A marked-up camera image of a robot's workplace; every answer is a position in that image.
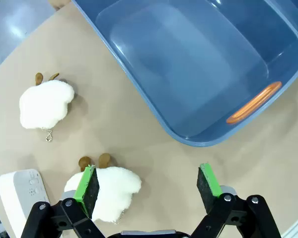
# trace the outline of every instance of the orange handle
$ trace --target orange handle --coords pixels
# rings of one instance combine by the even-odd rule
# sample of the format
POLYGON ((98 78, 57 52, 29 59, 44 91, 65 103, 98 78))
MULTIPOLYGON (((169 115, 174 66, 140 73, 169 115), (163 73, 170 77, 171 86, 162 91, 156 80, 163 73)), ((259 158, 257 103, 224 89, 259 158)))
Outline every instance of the orange handle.
POLYGON ((237 123, 247 118, 256 109, 258 109, 263 103, 265 103, 274 93, 282 86, 281 82, 275 82, 267 86, 256 97, 249 101, 245 106, 239 109, 236 113, 230 116, 226 122, 229 124, 237 123))

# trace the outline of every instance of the white fluffy fur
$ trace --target white fluffy fur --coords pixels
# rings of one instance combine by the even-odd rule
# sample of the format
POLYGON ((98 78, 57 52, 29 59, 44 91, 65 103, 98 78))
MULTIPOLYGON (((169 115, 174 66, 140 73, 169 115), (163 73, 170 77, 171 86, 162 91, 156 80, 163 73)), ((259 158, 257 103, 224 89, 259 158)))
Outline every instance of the white fluffy fur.
MULTIPOLYGON (((83 173, 71 177, 64 192, 76 190, 83 173)), ((122 211, 129 208, 132 194, 138 193, 141 180, 135 173, 120 167, 97 169, 99 193, 92 214, 92 220, 116 222, 122 211)))
POLYGON ((26 129, 53 128, 68 113, 73 88, 62 81, 51 80, 28 88, 20 97, 20 122, 26 129))

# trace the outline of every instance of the floor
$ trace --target floor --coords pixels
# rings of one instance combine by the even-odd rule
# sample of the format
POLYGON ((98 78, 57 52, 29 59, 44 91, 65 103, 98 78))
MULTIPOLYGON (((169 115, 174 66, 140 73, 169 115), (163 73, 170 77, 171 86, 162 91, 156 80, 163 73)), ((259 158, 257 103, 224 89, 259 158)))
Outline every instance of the floor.
POLYGON ((47 0, 0 0, 0 64, 54 12, 47 0))

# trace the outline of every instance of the blue plastic bin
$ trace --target blue plastic bin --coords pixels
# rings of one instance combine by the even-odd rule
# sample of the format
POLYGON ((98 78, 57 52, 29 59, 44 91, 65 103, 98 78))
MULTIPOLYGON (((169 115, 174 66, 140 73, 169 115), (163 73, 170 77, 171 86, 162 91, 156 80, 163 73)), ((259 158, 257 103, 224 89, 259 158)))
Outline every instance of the blue plastic bin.
POLYGON ((74 2, 163 128, 191 146, 227 139, 298 76, 298 35, 264 0, 74 2), (243 108, 263 90, 263 104, 243 108))
POLYGON ((267 0, 271 2, 298 31, 298 0, 267 0))

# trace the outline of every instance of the green gripper pad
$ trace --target green gripper pad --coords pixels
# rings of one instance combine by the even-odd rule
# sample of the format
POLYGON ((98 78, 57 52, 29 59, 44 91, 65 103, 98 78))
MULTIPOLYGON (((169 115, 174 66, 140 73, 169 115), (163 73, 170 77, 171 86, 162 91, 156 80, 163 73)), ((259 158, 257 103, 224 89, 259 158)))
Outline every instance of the green gripper pad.
POLYGON ((198 172, 197 187, 204 207, 209 213, 214 201, 222 194, 221 187, 209 164, 201 164, 198 172))
POLYGON ((84 213, 89 218, 91 218, 93 213, 98 192, 99 183, 97 179, 96 167, 86 167, 74 194, 74 199, 79 203, 84 213))

